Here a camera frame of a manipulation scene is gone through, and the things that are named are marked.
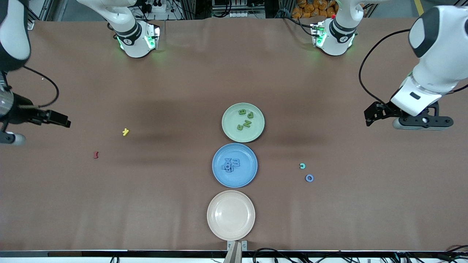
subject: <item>tabletop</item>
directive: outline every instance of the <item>tabletop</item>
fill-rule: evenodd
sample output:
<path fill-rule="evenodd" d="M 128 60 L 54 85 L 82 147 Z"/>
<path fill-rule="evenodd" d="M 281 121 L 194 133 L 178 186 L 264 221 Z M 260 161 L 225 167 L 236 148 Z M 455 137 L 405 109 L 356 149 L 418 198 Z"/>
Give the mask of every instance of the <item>tabletop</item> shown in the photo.
<path fill-rule="evenodd" d="M 139 59 L 119 49 L 105 22 L 37 22 L 28 66 L 58 84 L 49 109 L 72 126 L 9 127 L 28 141 L 0 146 L 0 249 L 225 249 L 206 211 L 228 189 L 211 161 L 232 142 L 221 117 L 238 102 L 265 116 L 263 134 L 246 143 L 257 175 L 237 189 L 256 210 L 249 249 L 467 243 L 468 93 L 440 100 L 441 115 L 454 119 L 446 131 L 395 130 L 390 119 L 365 125 L 374 100 L 359 85 L 359 65 L 413 22 L 364 19 L 339 57 L 281 19 L 154 22 L 159 50 Z M 363 82 L 388 101 L 416 63 L 407 34 L 393 36 L 369 57 Z M 8 81 L 34 103 L 54 96 L 25 70 Z"/>

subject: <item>green plate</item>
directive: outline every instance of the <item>green plate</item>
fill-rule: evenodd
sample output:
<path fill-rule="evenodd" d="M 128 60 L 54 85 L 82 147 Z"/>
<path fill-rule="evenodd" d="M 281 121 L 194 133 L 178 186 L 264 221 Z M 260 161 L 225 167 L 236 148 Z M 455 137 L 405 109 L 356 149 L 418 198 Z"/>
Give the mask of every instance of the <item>green plate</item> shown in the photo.
<path fill-rule="evenodd" d="M 221 120 L 224 133 L 233 141 L 250 142 L 258 138 L 265 128 L 265 118 L 259 108 L 250 103 L 229 107 Z"/>

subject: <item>plate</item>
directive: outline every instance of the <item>plate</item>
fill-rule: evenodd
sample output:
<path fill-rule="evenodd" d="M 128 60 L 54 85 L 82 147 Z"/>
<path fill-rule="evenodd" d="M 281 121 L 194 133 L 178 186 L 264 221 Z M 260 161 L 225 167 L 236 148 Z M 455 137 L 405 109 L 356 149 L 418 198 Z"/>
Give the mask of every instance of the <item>plate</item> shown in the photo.
<path fill-rule="evenodd" d="M 226 144 L 215 153 L 212 169 L 214 177 L 222 185 L 230 188 L 243 187 L 257 174 L 257 157 L 243 144 Z"/>
<path fill-rule="evenodd" d="M 206 219 L 213 234 L 227 241 L 235 241 L 252 230 L 255 208 L 248 196 L 227 190 L 211 200 Z"/>
<path fill-rule="evenodd" d="M 224 112 L 221 125 L 231 140 L 251 142 L 262 134 L 265 118 L 259 108 L 242 102 L 232 105 Z"/>

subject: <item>brown table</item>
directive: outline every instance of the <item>brown table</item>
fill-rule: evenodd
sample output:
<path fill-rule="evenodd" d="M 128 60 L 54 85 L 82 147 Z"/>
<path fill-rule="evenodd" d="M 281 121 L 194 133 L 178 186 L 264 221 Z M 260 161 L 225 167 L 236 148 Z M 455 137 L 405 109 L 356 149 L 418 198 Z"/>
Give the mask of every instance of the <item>brown table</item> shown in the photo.
<path fill-rule="evenodd" d="M 467 243 L 468 93 L 440 100 L 441 114 L 455 121 L 444 132 L 364 121 L 373 99 L 358 67 L 379 39 L 413 21 L 364 19 L 340 57 L 279 19 L 167 22 L 160 50 L 141 59 L 119 49 L 105 22 L 37 23 L 28 65 L 59 85 L 50 108 L 72 127 L 10 127 L 28 142 L 0 146 L 0 249 L 225 249 L 206 209 L 227 190 L 211 161 L 231 142 L 220 122 L 237 102 L 255 104 L 266 119 L 247 144 L 259 171 L 239 189 L 256 208 L 250 249 Z M 387 101 L 416 63 L 400 34 L 375 50 L 363 80 Z M 54 96 L 33 73 L 8 77 L 35 103 Z"/>

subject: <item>blue plate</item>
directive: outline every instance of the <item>blue plate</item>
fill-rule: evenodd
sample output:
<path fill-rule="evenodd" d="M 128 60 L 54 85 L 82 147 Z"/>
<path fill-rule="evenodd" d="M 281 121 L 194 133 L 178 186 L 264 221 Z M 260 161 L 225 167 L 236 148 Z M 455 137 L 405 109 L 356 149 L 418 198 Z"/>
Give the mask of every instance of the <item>blue plate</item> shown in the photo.
<path fill-rule="evenodd" d="M 240 143 L 221 147 L 213 157 L 213 174 L 222 185 L 239 188 L 250 183 L 257 174 L 255 153 Z"/>

